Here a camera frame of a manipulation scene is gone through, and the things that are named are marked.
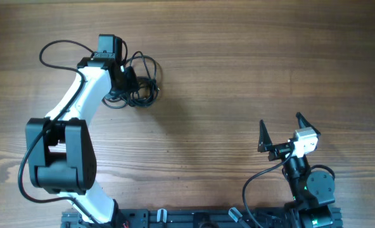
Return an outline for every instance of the wooden surface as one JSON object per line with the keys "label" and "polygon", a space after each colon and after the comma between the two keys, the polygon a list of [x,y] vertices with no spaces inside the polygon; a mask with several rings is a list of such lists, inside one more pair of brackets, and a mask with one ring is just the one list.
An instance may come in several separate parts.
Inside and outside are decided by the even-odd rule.
{"label": "wooden surface", "polygon": [[[57,39],[96,49],[99,34],[120,36],[162,66],[157,103],[101,105],[89,129],[97,180],[121,208],[242,208],[245,180],[275,164],[257,152],[258,121],[281,143],[301,111],[322,132],[308,160],[336,172],[345,227],[375,227],[375,1],[0,6],[0,227],[58,227],[70,208],[18,192],[24,127],[74,78],[42,66],[40,49]],[[45,59],[74,67],[87,55],[62,44]],[[51,197],[25,175],[31,194]],[[247,193],[251,206],[291,200],[280,170]]]}

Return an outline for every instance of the brown tabletop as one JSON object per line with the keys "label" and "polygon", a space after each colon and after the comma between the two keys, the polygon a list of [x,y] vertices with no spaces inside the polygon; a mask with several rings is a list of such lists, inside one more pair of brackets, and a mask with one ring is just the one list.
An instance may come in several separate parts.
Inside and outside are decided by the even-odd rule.
{"label": "brown tabletop", "polygon": [[[40,49],[58,39],[96,49],[99,34],[162,68],[152,107],[101,105],[89,128],[97,180],[121,208],[242,208],[246,179],[276,164],[257,152],[258,121],[283,143],[300,111],[322,132],[308,161],[336,172],[345,227],[375,227],[375,1],[0,5],[0,227],[58,227],[70,208],[20,195],[24,127],[75,76],[42,66]],[[74,67],[84,56],[59,44],[45,60]],[[24,179],[31,195],[51,197],[27,168]],[[280,170],[253,181],[247,197],[252,207],[292,200]]]}

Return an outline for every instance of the wooden table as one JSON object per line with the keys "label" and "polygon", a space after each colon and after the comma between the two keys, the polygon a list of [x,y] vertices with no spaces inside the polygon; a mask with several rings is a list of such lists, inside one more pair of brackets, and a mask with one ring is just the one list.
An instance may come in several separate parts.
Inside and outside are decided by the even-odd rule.
{"label": "wooden table", "polygon": [[[245,180],[276,164],[257,152],[258,121],[282,143],[300,111],[322,132],[308,160],[336,172],[345,227],[375,227],[375,1],[292,0],[0,5],[0,227],[58,227],[70,208],[18,192],[24,127],[75,76],[42,66],[40,49],[96,49],[99,34],[162,67],[151,108],[101,105],[89,128],[97,180],[121,208],[242,208]],[[88,55],[60,44],[45,60],[74,67]],[[25,187],[51,197],[27,169]],[[280,170],[247,193],[251,206],[291,200]]]}

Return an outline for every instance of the white plastic part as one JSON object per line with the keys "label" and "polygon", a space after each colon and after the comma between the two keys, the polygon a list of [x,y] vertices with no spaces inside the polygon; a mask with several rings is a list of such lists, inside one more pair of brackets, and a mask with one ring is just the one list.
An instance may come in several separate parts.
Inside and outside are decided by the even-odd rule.
{"label": "white plastic part", "polygon": [[[85,75],[86,82],[77,99],[69,107],[59,120],[70,120],[71,118],[78,118],[79,120],[86,120],[87,125],[91,123],[93,115],[96,113],[103,97],[109,93],[111,89],[111,80],[108,70],[102,70],[100,67],[90,67],[79,69]],[[64,95],[58,105],[47,113],[46,117],[55,118],[68,101],[75,94],[79,88],[81,77],[77,73],[75,81]]]}
{"label": "white plastic part", "polygon": [[[77,193],[59,193],[58,196],[69,196],[75,198],[93,218],[99,223],[107,223],[111,221],[114,212],[114,201],[108,197],[97,181],[94,181],[92,188],[86,191],[86,194],[81,196]],[[82,219],[85,222],[93,223],[86,215],[84,215],[77,206],[73,207],[82,214]]]}
{"label": "white plastic part", "polygon": [[317,134],[311,127],[295,130],[295,138],[297,138],[297,141],[293,142],[295,150],[292,156],[297,156],[298,158],[315,151],[319,141]]}

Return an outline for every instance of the tangled black cable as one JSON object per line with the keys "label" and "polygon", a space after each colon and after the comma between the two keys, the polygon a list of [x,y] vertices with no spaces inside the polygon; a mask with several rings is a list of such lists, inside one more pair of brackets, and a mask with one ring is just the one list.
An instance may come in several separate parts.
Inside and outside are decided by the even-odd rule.
{"label": "tangled black cable", "polygon": [[50,121],[49,124],[47,124],[45,126],[45,128],[43,128],[43,130],[37,135],[37,137],[35,137],[35,139],[32,141],[32,143],[30,144],[30,146],[28,147],[27,149],[27,152],[24,154],[24,157],[23,157],[23,160],[20,164],[20,168],[18,169],[18,188],[21,192],[21,194],[24,196],[24,198],[28,199],[29,201],[31,202],[34,202],[34,203],[51,203],[51,202],[56,202],[56,201],[60,201],[60,200],[69,200],[71,201],[75,206],[77,206],[79,208],[79,210],[84,214],[86,215],[91,221],[93,221],[95,224],[97,224],[98,226],[100,226],[99,222],[90,214],[87,212],[87,210],[73,197],[69,197],[69,196],[65,196],[65,197],[57,197],[57,198],[51,198],[51,199],[35,199],[31,196],[29,196],[26,191],[24,190],[24,186],[23,186],[23,171],[24,171],[24,166],[31,154],[31,152],[33,151],[35,145],[38,143],[38,141],[40,141],[40,139],[45,135],[45,133],[47,131],[49,131],[52,126],[58,121],[59,118],[62,117],[62,115],[64,113],[66,113],[69,109],[69,107],[72,105],[72,103],[76,100],[77,96],[80,94],[80,92],[82,91],[82,88],[85,84],[85,75],[78,71],[77,69],[75,68],[70,68],[70,67],[64,67],[64,66],[56,66],[56,65],[51,65],[51,64],[48,64],[46,62],[44,62],[44,60],[42,59],[42,54],[44,53],[44,51],[51,45],[53,44],[56,44],[56,43],[60,43],[60,42],[68,42],[68,43],[72,43],[72,44],[76,44],[76,45],[79,45],[85,49],[87,49],[88,51],[90,51],[91,53],[93,53],[92,49],[86,47],[85,45],[83,44],[80,44],[78,42],[75,42],[75,41],[68,41],[68,40],[60,40],[60,41],[53,41],[53,42],[50,42],[49,44],[45,45],[41,51],[40,51],[40,55],[39,55],[39,59],[40,59],[40,62],[46,66],[46,67],[51,67],[51,68],[55,68],[55,69],[62,69],[62,70],[70,70],[70,71],[73,71],[73,72],[76,72],[80,75],[81,77],[81,81],[80,81],[80,85],[78,87],[78,89],[76,90],[75,94],[73,94],[73,96],[71,97],[71,99],[69,100],[69,102],[63,107],[63,109],[59,112],[59,114],[54,118],[52,119],[52,121]]}
{"label": "tangled black cable", "polygon": [[243,187],[243,201],[244,201],[245,210],[246,210],[246,212],[248,212],[250,218],[251,218],[252,221],[255,223],[255,225],[257,225],[259,228],[263,228],[263,227],[259,224],[259,222],[258,222],[258,221],[255,219],[255,217],[252,215],[252,213],[251,213],[251,211],[250,211],[250,208],[248,207],[248,205],[247,205],[247,203],[246,203],[246,198],[245,198],[245,190],[246,190],[246,187],[248,186],[248,184],[249,184],[253,179],[255,179],[255,178],[261,176],[262,174],[266,174],[266,173],[268,173],[268,172],[270,172],[270,171],[272,171],[272,170],[275,170],[275,169],[281,167],[282,165],[284,165],[286,162],[288,162],[288,161],[290,160],[292,154],[293,154],[293,150],[290,151],[288,157],[286,157],[281,163],[279,163],[279,164],[277,164],[277,165],[275,165],[275,166],[273,166],[273,167],[271,167],[271,168],[268,168],[268,169],[266,169],[266,170],[264,170],[264,171],[261,171],[261,172],[255,174],[255,175],[253,175],[253,176],[250,177],[250,178],[245,182],[245,184],[244,184],[244,187]]}
{"label": "tangled black cable", "polygon": [[[149,107],[156,101],[156,99],[158,97],[158,94],[160,92],[160,89],[159,89],[158,85],[156,84],[156,61],[152,57],[146,56],[140,51],[136,51],[132,55],[132,57],[129,58],[125,62],[125,64],[127,64],[129,62],[130,67],[131,67],[132,61],[136,60],[136,59],[139,59],[139,58],[143,60],[145,70],[147,72],[147,77],[137,77],[137,82],[139,84],[139,89],[147,89],[148,90],[148,96],[141,97],[139,91],[129,92],[129,93],[126,92],[126,93],[120,94],[116,98],[110,98],[110,99],[103,98],[102,103],[104,105],[106,105],[109,108],[114,108],[114,109],[124,108],[127,105],[129,105],[131,107],[134,107],[134,106]],[[146,63],[145,59],[149,59],[154,63],[154,74],[153,74],[152,77],[151,77],[151,74],[149,73],[149,70],[148,70],[147,63]],[[108,101],[110,103],[116,103],[116,102],[119,102],[119,101],[123,101],[124,103],[122,105],[119,105],[119,106],[112,106],[112,105],[108,104],[106,101]]]}

